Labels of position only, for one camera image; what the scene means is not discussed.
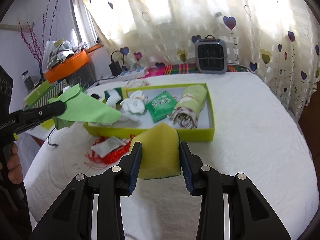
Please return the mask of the person's left hand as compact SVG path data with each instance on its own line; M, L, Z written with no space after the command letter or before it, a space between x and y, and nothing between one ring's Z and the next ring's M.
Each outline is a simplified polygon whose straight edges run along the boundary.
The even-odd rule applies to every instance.
M15 143L11 145L11 156L7 161L8 178L10 181L18 185L23 181L22 166L18 155L18 147Z

